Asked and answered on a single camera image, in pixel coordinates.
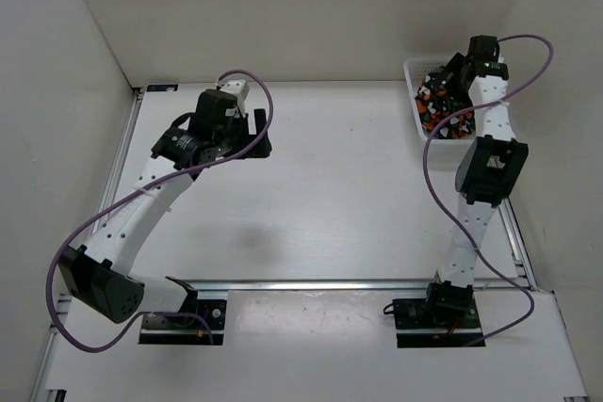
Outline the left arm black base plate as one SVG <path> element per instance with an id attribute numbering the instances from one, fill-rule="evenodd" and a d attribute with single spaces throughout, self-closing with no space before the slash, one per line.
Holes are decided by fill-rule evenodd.
<path id="1" fill-rule="evenodd" d="M 139 330 L 141 345 L 162 346 L 222 346 L 227 315 L 226 292 L 198 292 L 184 304 L 184 315 L 145 314 Z"/>

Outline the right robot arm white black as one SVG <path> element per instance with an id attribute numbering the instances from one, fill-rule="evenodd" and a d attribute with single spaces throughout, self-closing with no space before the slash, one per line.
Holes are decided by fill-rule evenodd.
<path id="1" fill-rule="evenodd" d="M 478 35 L 465 55 L 455 56 L 424 85 L 432 97 L 452 102 L 448 112 L 434 118 L 428 140 L 468 132 L 475 136 L 455 173 L 458 209 L 448 214 L 452 238 L 423 303 L 424 317 L 437 327 L 458 326 L 469 315 L 486 229 L 509 198 L 529 154 L 510 125 L 508 82 L 498 38 Z"/>

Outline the camouflage orange black shorts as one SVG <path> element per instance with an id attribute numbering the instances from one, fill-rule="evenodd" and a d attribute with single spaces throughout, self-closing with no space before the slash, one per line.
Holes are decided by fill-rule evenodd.
<path id="1" fill-rule="evenodd" d="M 424 102 L 427 102 L 428 97 L 432 96 L 433 108 L 436 114 L 430 115 L 430 119 L 426 122 L 427 126 L 433 124 L 435 126 L 447 118 L 450 114 L 455 113 L 472 105 L 468 95 L 461 89 L 446 87 L 446 82 L 442 80 L 444 75 L 444 67 L 439 68 L 439 72 L 432 72 L 422 85 L 421 91 L 425 93 Z M 458 138 L 465 135 L 473 134 L 476 131 L 475 117 L 472 112 L 468 112 L 455 117 L 443 125 L 436 133 L 435 137 Z"/>

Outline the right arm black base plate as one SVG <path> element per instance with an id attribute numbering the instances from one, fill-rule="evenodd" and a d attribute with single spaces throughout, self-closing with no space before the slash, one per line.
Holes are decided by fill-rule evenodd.
<path id="1" fill-rule="evenodd" d="M 484 347 L 483 331 L 477 305 L 471 302 L 462 316 L 445 315 L 438 320 L 425 309 L 422 298 L 395 298 L 383 308 L 395 322 L 397 348 Z"/>

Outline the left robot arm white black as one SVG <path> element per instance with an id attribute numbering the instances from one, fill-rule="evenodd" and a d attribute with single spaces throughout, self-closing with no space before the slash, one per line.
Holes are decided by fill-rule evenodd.
<path id="1" fill-rule="evenodd" d="M 136 312 L 164 312 L 177 327 L 194 322 L 198 305 L 192 290 L 174 278 L 133 274 L 136 257 L 171 205 L 197 180 L 201 165 L 233 156 L 266 158 L 266 135 L 250 133 L 267 124 L 267 113 L 248 114 L 249 86 L 234 80 L 203 91 L 192 112 L 177 117 L 151 149 L 128 201 L 102 222 L 78 248 L 63 249 L 58 268 L 69 293 L 115 324 Z"/>

